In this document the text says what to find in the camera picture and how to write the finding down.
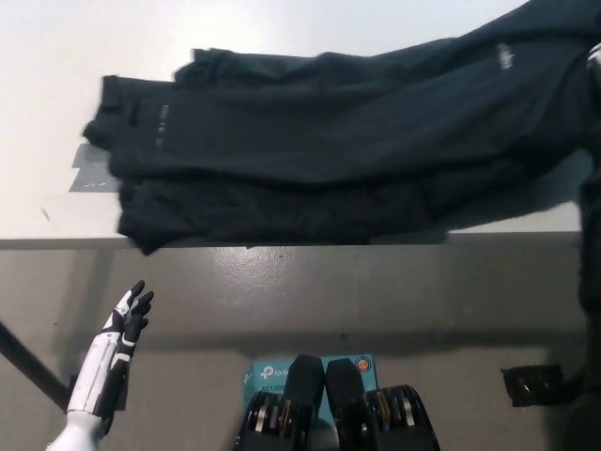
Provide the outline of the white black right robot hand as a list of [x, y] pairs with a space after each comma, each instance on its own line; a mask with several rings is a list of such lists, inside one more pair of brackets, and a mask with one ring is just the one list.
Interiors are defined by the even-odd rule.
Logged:
[[586, 68], [590, 74], [593, 91], [597, 98], [600, 98], [601, 94], [601, 43], [597, 43], [589, 51]]

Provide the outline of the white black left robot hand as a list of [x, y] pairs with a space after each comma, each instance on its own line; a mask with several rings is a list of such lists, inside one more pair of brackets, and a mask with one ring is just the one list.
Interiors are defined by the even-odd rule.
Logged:
[[85, 412], [101, 419], [113, 416], [120, 402], [146, 315], [154, 298], [138, 281], [118, 301], [94, 337], [69, 400], [69, 412]]

